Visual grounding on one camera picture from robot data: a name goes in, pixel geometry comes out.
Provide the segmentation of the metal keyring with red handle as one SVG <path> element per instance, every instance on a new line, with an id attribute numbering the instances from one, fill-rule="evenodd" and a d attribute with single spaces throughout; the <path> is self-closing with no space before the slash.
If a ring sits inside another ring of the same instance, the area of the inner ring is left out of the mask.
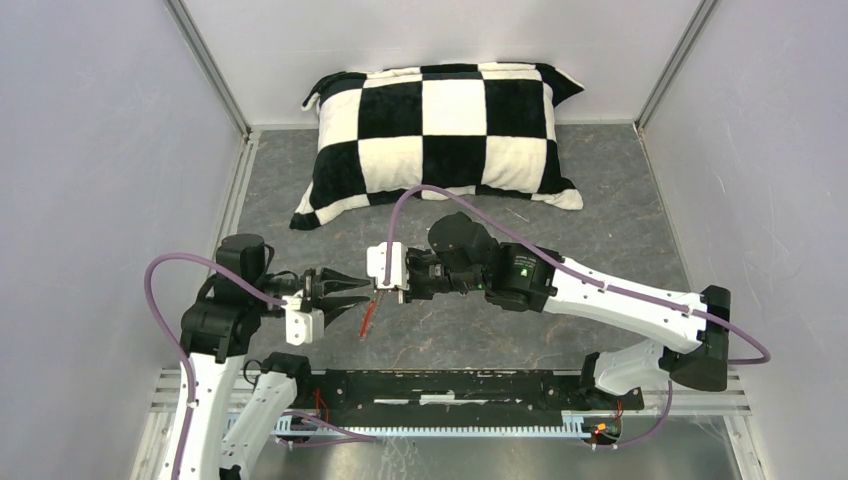
<path id="1" fill-rule="evenodd" d="M 360 329 L 359 329 L 359 337 L 361 339 L 364 339 L 367 336 L 369 328 L 370 328 L 370 324 L 371 324 L 372 320 L 374 319 L 374 317 L 376 315 L 376 312 L 378 310 L 380 303 L 382 302 L 384 294 L 385 294 L 384 290 L 376 290 L 374 292 L 374 294 L 373 294 L 373 296 L 372 296 L 372 298 L 371 298 L 371 300 L 368 304 L 368 307 L 366 309 L 365 315 L 363 317 L 363 320 L 362 320 L 362 323 L 361 323 L 361 326 L 360 326 Z"/>

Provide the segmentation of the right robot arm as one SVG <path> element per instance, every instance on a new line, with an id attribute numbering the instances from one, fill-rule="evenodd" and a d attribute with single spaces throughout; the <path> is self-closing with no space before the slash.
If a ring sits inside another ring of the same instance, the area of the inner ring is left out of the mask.
<path id="1" fill-rule="evenodd" d="M 506 311 L 571 315 L 642 336 L 586 356 L 577 392 L 591 408 L 666 381 L 705 392 L 727 387 L 729 333 L 704 317 L 728 320 L 730 293 L 722 287 L 685 293 L 605 275 L 552 250 L 500 242 L 461 212 L 438 220 L 428 243 L 385 245 L 378 264 L 388 270 L 376 274 L 377 287 L 398 291 L 403 302 L 480 292 Z"/>

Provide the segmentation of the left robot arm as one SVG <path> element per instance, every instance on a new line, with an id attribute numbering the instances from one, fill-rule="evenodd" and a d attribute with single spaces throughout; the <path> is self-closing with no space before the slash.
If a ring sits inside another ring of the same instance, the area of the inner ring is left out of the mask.
<path id="1" fill-rule="evenodd" d="M 309 436 L 320 430 L 339 434 L 340 443 L 367 441 L 365 434 L 328 423 L 329 407 L 314 385 L 309 360 L 280 352 L 261 362 L 246 406 L 231 427 L 225 425 L 235 382 L 263 318 L 284 319 L 288 341 L 300 345 L 320 339 L 333 320 L 367 300 L 342 294 L 367 286 L 366 279 L 329 268 L 301 276 L 272 273 L 274 255 L 262 236 L 235 234 L 221 241 L 212 260 L 171 253 L 147 267 L 144 289 L 150 310 L 181 362 L 178 407 L 160 478 L 248 479 L 284 417 L 304 423 L 283 436 L 288 447 L 310 446 Z M 166 325 L 152 293 L 152 275 L 168 260 L 187 260 L 214 272 L 183 314 L 178 335 Z"/>

